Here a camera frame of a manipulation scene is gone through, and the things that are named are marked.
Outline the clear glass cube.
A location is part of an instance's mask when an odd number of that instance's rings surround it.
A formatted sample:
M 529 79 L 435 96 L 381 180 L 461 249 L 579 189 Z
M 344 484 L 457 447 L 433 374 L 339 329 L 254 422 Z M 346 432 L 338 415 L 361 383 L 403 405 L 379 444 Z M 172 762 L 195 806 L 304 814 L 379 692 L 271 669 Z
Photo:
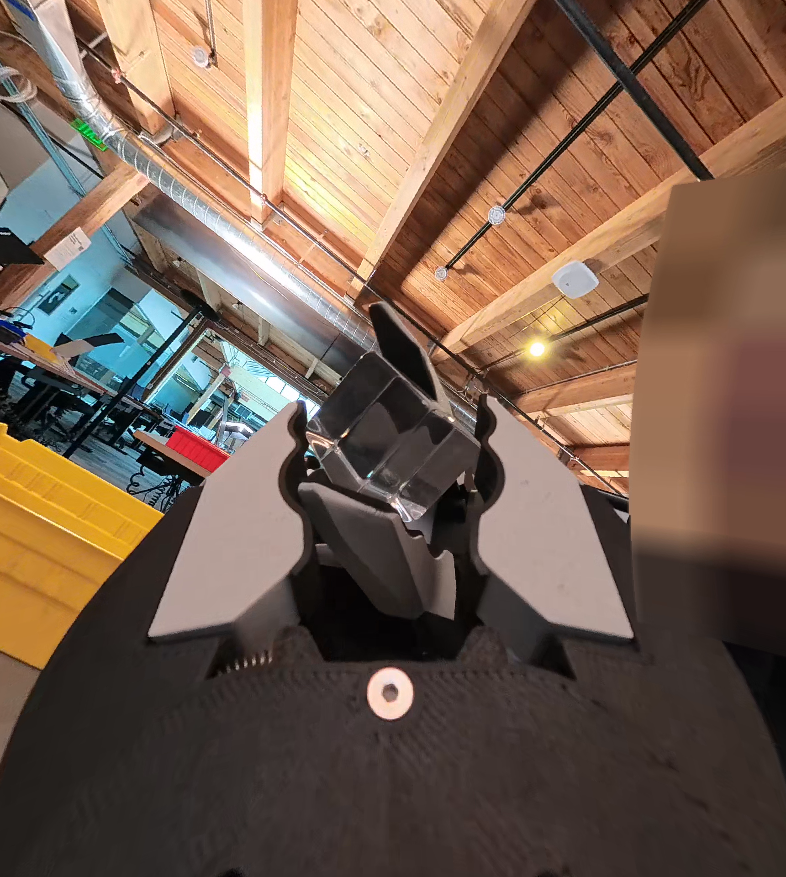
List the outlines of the clear glass cube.
M 420 519 L 480 453 L 448 408 L 377 352 L 343 377 L 306 436 L 333 485 L 386 502 L 404 522 Z

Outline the yellow plastic bin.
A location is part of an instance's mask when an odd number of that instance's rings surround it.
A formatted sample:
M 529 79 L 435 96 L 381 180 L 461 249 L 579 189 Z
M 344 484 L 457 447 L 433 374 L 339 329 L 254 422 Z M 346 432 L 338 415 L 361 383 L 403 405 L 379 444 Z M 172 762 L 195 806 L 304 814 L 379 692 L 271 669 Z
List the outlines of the yellow plastic bin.
M 162 513 L 0 423 L 0 652 L 43 668 Z

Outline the red plastic bin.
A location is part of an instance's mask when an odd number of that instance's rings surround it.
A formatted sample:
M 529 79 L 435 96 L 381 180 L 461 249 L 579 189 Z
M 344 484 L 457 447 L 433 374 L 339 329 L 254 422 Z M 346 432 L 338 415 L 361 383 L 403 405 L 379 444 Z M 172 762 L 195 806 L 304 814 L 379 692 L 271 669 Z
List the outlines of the red plastic bin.
M 176 425 L 166 446 L 208 473 L 215 472 L 231 456 L 201 435 Z

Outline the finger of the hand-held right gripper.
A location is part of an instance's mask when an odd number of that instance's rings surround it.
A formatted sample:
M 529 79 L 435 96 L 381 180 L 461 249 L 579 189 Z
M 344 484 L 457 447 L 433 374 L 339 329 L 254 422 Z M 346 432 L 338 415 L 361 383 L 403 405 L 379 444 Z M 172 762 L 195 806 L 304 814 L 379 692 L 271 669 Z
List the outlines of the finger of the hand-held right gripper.
M 383 503 L 352 497 L 312 481 L 299 500 L 335 558 L 378 611 L 415 619 L 424 612 L 453 620 L 456 573 L 453 554 L 434 553 L 422 533 L 410 533 Z
M 433 405 L 444 413 L 450 402 L 430 356 L 412 336 L 390 305 L 376 302 L 369 306 L 369 318 L 380 354 L 398 372 L 410 380 Z

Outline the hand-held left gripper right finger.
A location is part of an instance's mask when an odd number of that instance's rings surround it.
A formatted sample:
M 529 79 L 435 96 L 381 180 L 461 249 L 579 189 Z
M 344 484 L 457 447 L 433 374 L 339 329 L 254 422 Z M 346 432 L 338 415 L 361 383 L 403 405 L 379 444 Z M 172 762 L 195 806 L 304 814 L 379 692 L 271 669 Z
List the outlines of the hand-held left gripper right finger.
M 552 632 L 629 642 L 634 631 L 579 480 L 501 403 L 484 396 L 472 558 L 478 615 L 507 645 Z

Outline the white ceiling access point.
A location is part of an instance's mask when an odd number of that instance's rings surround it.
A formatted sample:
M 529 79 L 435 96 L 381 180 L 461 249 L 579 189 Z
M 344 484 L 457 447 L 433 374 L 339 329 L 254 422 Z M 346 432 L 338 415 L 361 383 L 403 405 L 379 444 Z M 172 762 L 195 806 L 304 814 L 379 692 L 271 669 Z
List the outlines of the white ceiling access point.
M 599 278 L 583 261 L 570 261 L 552 276 L 553 285 L 570 299 L 581 298 L 599 286 Z

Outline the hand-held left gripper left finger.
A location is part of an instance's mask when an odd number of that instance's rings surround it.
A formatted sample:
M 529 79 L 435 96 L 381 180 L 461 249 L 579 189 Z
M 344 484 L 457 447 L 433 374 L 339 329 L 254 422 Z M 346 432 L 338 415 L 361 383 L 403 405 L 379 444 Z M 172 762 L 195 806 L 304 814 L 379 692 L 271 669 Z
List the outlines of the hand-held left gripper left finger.
M 296 500 L 307 412 L 290 402 L 205 482 L 148 629 L 153 641 L 230 633 L 270 645 L 300 613 L 311 527 Z

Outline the white paper sign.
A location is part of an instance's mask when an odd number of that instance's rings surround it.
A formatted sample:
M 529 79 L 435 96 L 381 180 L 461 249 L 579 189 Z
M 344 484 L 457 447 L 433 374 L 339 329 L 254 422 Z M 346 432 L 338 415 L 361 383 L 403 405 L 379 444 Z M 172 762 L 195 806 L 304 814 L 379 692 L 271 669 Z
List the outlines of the white paper sign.
M 56 271 L 65 269 L 71 262 L 86 252 L 91 246 L 90 237 L 77 226 L 70 234 L 44 253 L 44 259 Z

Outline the silver spiral air duct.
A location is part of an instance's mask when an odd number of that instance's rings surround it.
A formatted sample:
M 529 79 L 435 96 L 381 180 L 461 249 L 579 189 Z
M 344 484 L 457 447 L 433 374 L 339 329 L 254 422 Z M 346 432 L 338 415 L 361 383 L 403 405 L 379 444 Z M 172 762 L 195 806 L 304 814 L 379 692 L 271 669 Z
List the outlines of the silver spiral air duct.
M 114 114 L 84 69 L 64 2 L 5 5 L 74 114 L 161 193 L 139 211 L 142 227 L 314 354 L 322 355 L 321 342 L 331 344 L 330 364 L 339 374 L 355 364 L 358 348 L 377 349 L 373 327 L 364 316 Z

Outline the black ceiling pipe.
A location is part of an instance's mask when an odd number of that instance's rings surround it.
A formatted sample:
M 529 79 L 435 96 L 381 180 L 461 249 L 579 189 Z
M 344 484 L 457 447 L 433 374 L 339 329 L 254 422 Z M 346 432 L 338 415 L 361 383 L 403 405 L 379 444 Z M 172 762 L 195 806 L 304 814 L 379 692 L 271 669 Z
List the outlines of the black ceiling pipe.
M 596 52 L 609 71 L 616 77 L 622 89 L 646 115 L 663 140 L 678 155 L 689 171 L 700 181 L 714 179 L 714 175 L 703 164 L 678 129 L 655 103 L 634 72 L 624 63 L 611 45 L 597 29 L 585 10 L 575 1 L 557 1 L 573 27 Z

